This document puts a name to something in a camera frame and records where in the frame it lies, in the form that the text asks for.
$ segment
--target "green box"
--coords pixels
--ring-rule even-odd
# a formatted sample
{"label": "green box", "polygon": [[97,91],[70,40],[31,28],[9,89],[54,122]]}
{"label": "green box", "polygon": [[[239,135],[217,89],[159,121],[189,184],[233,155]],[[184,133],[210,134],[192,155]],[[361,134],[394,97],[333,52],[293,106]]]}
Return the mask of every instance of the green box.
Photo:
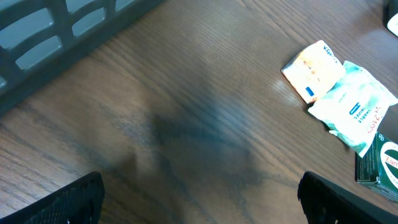
{"label": "green box", "polygon": [[398,203],[398,145],[376,133],[363,158],[355,157],[356,181]]}

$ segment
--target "brown wood grain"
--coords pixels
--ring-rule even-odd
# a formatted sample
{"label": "brown wood grain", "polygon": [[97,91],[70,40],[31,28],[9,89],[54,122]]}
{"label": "brown wood grain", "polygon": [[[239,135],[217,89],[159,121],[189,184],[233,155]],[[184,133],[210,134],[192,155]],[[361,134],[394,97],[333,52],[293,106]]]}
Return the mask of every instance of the brown wood grain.
{"label": "brown wood grain", "polygon": [[0,217],[93,170],[101,223],[306,223],[306,170],[398,215],[280,73],[320,39],[398,96],[382,0],[167,0],[1,118]]}

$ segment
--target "small packet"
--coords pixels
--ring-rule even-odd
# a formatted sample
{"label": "small packet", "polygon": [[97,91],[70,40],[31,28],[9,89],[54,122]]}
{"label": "small packet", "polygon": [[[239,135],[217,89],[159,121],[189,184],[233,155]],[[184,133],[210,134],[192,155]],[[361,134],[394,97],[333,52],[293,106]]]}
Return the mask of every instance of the small packet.
{"label": "small packet", "polygon": [[343,77],[345,69],[323,41],[308,46],[282,73],[306,103],[323,97]]}
{"label": "small packet", "polygon": [[398,99],[366,69],[345,61],[346,75],[308,109],[363,157],[388,107]]}

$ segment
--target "black and white object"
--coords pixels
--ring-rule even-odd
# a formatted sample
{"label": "black and white object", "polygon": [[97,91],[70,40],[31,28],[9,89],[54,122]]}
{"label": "black and white object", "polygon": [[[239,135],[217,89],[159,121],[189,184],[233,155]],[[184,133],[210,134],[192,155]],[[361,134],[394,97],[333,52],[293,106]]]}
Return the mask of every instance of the black and white object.
{"label": "black and white object", "polygon": [[387,8],[387,28],[398,36],[398,0],[390,0]]}

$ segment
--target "blue logo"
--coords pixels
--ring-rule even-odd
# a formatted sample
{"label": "blue logo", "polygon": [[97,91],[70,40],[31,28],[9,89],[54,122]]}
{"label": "blue logo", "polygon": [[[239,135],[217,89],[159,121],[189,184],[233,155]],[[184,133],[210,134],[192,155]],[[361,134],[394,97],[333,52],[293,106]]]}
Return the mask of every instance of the blue logo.
{"label": "blue logo", "polygon": [[351,115],[353,115],[359,108],[361,107],[361,105],[359,105],[359,102],[357,102],[355,104],[355,106],[353,107],[353,109],[351,109],[351,111],[349,112]]}

